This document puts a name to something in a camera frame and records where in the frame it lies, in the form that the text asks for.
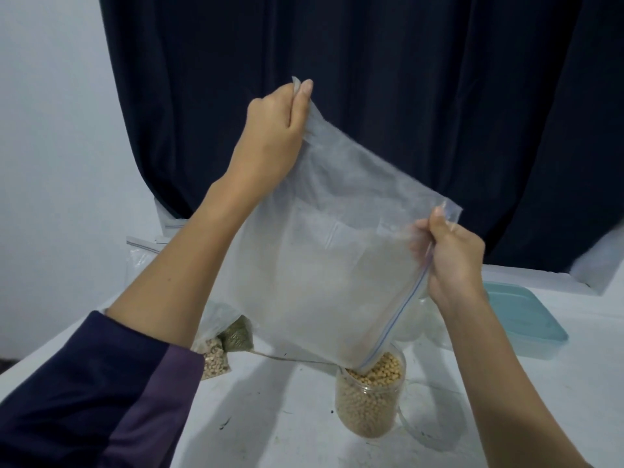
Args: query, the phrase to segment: empty plastic jar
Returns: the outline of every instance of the empty plastic jar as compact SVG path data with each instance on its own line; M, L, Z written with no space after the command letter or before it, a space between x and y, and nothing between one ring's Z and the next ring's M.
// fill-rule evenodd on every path
M389 385L366 385L344 368L336 374L336 413L345 427L365 438L377 438L394 426L405 383L406 362L400 348L388 349L398 361L400 377Z

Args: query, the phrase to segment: jar of soybeans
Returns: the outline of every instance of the jar of soybeans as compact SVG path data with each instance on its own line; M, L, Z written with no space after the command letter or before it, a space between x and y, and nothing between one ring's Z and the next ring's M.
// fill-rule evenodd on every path
M405 372L405 356L393 344L366 374L338 368L336 413L344 426L371 439L388 433L399 409Z

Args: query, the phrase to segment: fingernail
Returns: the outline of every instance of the fingernail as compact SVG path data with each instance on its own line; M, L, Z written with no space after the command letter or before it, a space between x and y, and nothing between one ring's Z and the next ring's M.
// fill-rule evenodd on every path
M314 82L308 78L305 82L301 84L301 91L306 95L312 94L312 88L314 87Z

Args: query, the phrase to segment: hand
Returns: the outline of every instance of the hand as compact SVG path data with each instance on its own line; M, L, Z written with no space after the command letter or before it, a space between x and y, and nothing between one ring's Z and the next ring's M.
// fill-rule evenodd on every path
M464 227L449 227L441 207L433 209L428 219L416 227L430 232L435 242L433 265L429 275L429 295L446 319L458 307L476 299L487 299L481 278L486 245Z
M259 202L293 168L308 119L313 82L306 80L294 94L293 84L279 87L247 108L247 121L225 176L234 187Z

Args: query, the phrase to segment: jar rim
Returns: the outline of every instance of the jar rim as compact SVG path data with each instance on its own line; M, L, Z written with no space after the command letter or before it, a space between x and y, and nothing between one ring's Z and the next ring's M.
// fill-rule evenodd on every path
M405 376L406 376L406 368L407 368L407 362L405 360L405 354L403 353L403 350L401 350L401 348L399 348L398 346L396 346L394 343L391 343L389 345L388 350L390 353L392 353L395 357L398 358L399 360L399 364L401 365L401 377L399 379L397 379L396 381L394 381L392 384L389 385L367 385L364 384L363 382L355 379L352 375L350 375L347 372L346 368L343 368L342 366L339 366L338 369L340 371L340 374L342 376L345 377L345 379L347 379L350 383L353 383L357 386L359 386L362 390L370 392L370 393L386 393L388 391L392 391L394 389L397 389L399 387L402 386L402 384L405 382Z

